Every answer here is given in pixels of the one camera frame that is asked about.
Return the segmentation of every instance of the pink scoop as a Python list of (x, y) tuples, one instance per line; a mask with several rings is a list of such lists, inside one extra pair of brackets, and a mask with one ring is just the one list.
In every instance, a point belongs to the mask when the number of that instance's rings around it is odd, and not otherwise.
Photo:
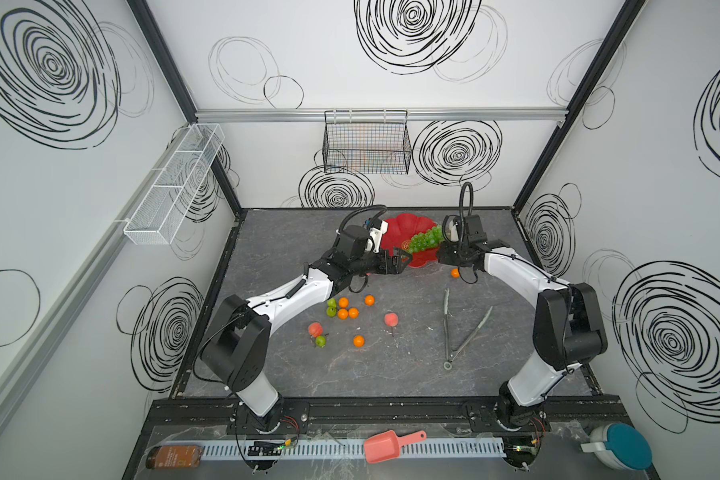
[(427, 439), (427, 433), (424, 430), (412, 433), (404, 437), (398, 437), (393, 430), (379, 433), (365, 440), (365, 460), (368, 463), (379, 463), (386, 460), (392, 460), (400, 456), (400, 448), (412, 443), (423, 442)]

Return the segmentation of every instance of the wire basket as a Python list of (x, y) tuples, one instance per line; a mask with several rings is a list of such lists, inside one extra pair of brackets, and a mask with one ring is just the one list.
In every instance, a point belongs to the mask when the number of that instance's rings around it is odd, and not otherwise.
[(167, 245), (179, 231), (186, 212), (221, 148), (218, 124), (194, 124), (128, 220), (123, 232), (136, 245)]
[(327, 174), (406, 175), (413, 148), (406, 110), (327, 110), (322, 162)]

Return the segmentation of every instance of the scoop handle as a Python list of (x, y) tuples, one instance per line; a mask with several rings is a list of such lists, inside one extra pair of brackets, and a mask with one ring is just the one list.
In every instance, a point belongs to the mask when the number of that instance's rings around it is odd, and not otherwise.
[(405, 447), (406, 445), (411, 445), (412, 443), (423, 442), (426, 439), (427, 433), (424, 430), (420, 430), (419, 432), (410, 433), (404, 437), (398, 437), (398, 445)]

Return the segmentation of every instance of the white wire basket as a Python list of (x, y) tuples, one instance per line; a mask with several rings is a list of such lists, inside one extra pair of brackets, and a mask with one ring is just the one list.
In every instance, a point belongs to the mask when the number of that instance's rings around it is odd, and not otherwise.
[(183, 134), (123, 232), (136, 245), (168, 245), (205, 181), (224, 141), (219, 124), (194, 124)]

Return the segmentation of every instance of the metal tongs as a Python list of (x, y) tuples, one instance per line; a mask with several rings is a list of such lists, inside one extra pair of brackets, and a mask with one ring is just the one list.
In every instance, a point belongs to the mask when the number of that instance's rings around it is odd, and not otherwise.
[(488, 318), (490, 317), (490, 312), (493, 311), (493, 307), (488, 309), (488, 312), (485, 314), (483, 319), (478, 323), (478, 326), (472, 330), (472, 333), (469, 334), (467, 339), (464, 341), (464, 343), (461, 344), (461, 346), (456, 349), (456, 351), (453, 351), (451, 349), (451, 333), (448, 331), (448, 295), (450, 294), (450, 289), (445, 289), (445, 300), (443, 300), (443, 329), (445, 330), (445, 361), (443, 362), (443, 368), (446, 370), (450, 370), (453, 368), (453, 360), (456, 360), (456, 357), (459, 353), (464, 349), (464, 347), (469, 344), (473, 338), (478, 334), (478, 331), (485, 325), (485, 323), (488, 321)]

